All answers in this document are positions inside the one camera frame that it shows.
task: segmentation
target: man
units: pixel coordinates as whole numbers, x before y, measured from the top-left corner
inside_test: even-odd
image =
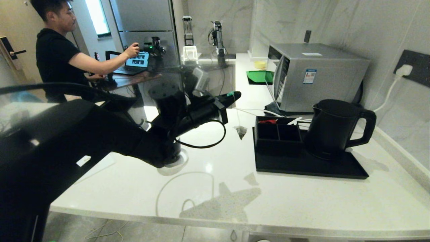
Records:
[[[75,30],[76,16],[70,5],[72,0],[30,0],[34,9],[43,19],[45,28],[37,35],[36,61],[44,83],[68,82],[89,86],[103,75],[118,69],[128,58],[137,56],[139,44],[133,43],[119,56],[99,62],[80,52],[66,34]],[[96,73],[86,77],[84,72]],[[48,102],[66,102],[60,90],[45,90]],[[92,101],[94,95],[82,95]]]

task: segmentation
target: window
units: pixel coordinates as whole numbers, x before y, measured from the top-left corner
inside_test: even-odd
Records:
[[[100,0],[85,0],[86,5],[91,15],[92,24],[99,38],[111,35],[106,16],[104,15],[103,7]]]

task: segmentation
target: white countertop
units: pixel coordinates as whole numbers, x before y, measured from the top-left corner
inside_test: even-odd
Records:
[[[253,66],[247,58],[237,55],[236,90],[242,91],[237,106],[261,109],[270,95],[265,86],[247,85],[245,71]],[[145,110],[148,117],[156,115],[155,108]],[[179,172],[111,153],[107,159],[115,164],[74,184],[51,210],[292,236],[430,238],[430,195],[374,140],[353,148],[370,175],[366,180],[256,172],[251,130],[255,117],[233,109],[227,113],[224,141],[209,149],[184,147],[189,161]],[[243,140],[233,128],[238,117],[248,128]],[[221,126],[208,123],[181,140],[205,145],[221,136]]]

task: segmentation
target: laptop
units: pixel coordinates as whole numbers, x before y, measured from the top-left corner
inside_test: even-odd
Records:
[[[148,58],[149,53],[142,51],[136,57],[128,59],[125,66],[121,66],[113,73],[128,76],[137,75],[148,69]]]

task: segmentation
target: electric kettle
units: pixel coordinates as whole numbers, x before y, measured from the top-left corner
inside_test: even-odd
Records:
[[[375,129],[376,114],[348,102],[322,100],[313,106],[313,111],[303,142],[310,154],[321,159],[335,160],[347,147],[368,143]],[[366,119],[363,137],[350,140],[360,118]]]

